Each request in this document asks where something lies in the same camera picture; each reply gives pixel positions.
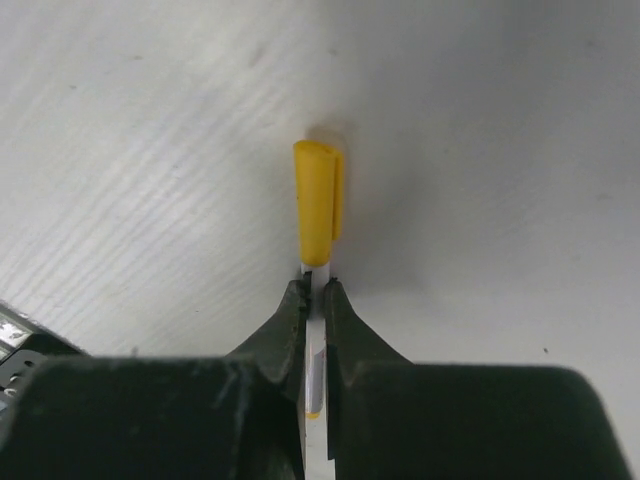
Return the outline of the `yellow cap marker group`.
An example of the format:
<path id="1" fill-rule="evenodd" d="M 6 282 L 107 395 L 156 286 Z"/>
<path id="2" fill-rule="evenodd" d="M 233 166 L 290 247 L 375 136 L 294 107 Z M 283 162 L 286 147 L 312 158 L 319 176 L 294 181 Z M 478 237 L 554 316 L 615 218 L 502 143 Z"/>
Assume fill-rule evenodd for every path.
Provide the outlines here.
<path id="1" fill-rule="evenodd" d="M 308 277 L 310 313 L 305 359 L 305 413 L 317 418 L 324 405 L 324 289 L 330 280 L 333 243 L 340 237 L 344 157 L 335 147 L 313 140 L 293 145 L 301 273 Z"/>

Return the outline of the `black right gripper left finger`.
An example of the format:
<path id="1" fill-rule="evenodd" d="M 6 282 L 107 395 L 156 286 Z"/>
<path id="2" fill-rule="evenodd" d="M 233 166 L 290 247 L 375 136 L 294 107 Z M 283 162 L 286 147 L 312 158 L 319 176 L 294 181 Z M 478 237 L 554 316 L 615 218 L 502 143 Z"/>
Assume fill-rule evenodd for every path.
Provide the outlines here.
<path id="1" fill-rule="evenodd" d="M 301 479 L 309 286 L 230 353 L 93 357 L 38 329 L 1 363 L 5 479 Z"/>

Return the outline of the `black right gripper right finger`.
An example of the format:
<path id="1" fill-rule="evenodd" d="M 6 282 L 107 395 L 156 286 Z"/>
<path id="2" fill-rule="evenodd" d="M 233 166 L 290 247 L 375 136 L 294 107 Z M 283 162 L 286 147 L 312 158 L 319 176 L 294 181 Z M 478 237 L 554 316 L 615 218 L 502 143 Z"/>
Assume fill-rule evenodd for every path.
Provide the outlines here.
<path id="1" fill-rule="evenodd" d="M 340 479 L 627 479 L 603 405 L 561 367 L 418 364 L 324 291 L 328 454 Z"/>

